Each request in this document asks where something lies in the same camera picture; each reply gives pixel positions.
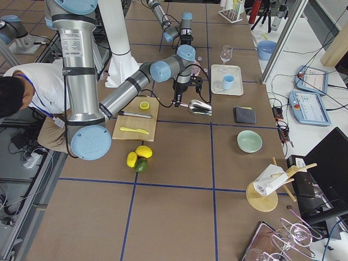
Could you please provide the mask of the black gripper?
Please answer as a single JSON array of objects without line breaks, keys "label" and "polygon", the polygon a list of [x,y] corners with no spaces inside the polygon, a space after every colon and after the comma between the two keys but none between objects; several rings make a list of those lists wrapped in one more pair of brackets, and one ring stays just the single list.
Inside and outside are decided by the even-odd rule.
[{"label": "black gripper", "polygon": [[191,42],[193,41],[193,36],[190,34],[184,34],[180,36],[180,45],[189,45],[191,46]]},{"label": "black gripper", "polygon": [[189,86],[194,86],[196,93],[201,94],[203,80],[198,76],[190,76],[186,83],[180,83],[178,80],[173,80],[174,97],[172,103],[175,107],[179,107],[182,102],[183,93],[187,91]]}]

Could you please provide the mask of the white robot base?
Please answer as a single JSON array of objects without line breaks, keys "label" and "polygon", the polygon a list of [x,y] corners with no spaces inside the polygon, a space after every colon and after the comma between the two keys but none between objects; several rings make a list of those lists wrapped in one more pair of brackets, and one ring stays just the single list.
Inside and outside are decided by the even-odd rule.
[{"label": "white robot base", "polygon": [[117,88],[139,65],[131,54],[121,1],[99,0],[98,7],[112,54],[105,86]]}]

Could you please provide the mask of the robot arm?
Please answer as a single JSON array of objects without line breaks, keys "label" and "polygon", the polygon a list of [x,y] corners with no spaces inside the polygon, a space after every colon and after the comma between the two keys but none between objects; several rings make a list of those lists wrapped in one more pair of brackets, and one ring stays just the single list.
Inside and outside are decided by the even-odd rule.
[{"label": "robot arm", "polygon": [[[113,60],[120,63],[121,80],[116,90],[102,101],[98,99],[93,51],[96,13],[101,14]],[[196,58],[192,46],[181,45],[168,58],[138,65],[131,55],[120,1],[46,1],[45,19],[60,34],[63,76],[71,109],[66,120],[66,139],[80,159],[103,157],[111,147],[105,123],[150,81],[164,82],[178,76]]]},{"label": "robot arm", "polygon": [[164,12],[160,1],[147,0],[146,5],[152,10],[157,21],[160,23],[166,42],[174,42],[175,39],[179,39],[180,45],[191,46],[194,39],[192,35],[192,13],[184,12],[181,21],[177,21],[178,24],[174,26],[170,20],[171,16]]}]

